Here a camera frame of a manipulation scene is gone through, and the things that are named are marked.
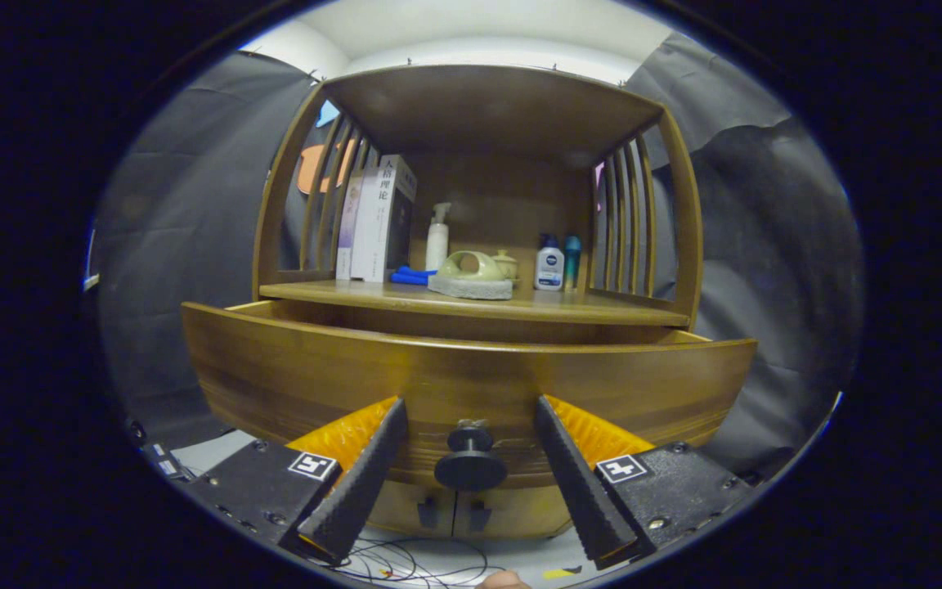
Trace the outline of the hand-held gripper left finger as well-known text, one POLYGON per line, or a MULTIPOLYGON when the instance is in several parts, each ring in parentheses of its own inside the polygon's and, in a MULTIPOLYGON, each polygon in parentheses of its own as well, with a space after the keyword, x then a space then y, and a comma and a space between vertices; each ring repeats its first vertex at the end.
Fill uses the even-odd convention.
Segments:
POLYGON ((392 396, 291 443, 255 439, 188 488, 240 532, 340 565, 366 526, 406 436, 406 407, 392 396))

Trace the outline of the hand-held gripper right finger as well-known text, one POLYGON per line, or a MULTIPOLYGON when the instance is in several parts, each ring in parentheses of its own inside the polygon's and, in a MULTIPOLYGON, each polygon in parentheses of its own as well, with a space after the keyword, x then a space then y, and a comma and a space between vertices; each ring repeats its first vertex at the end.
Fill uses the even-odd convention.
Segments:
POLYGON ((588 560, 599 570, 639 560, 698 533, 754 492, 684 441, 635 451, 629 441, 589 458, 573 426, 594 415, 542 395, 536 435, 588 560))

